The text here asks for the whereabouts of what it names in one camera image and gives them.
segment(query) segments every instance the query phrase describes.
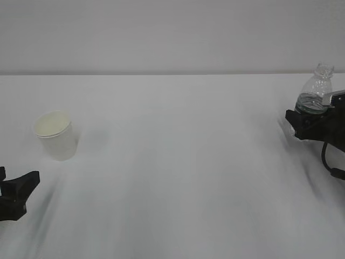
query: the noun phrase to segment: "table surface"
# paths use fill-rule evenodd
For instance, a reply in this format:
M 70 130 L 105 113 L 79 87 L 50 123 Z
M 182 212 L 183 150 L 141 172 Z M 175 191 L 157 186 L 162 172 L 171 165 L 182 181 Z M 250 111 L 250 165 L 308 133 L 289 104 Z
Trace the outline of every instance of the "table surface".
M 0 165 L 41 177 L 1 259 L 344 258 L 344 184 L 284 119 L 309 77 L 1 76 Z M 78 137 L 64 162 L 32 133 L 51 110 Z

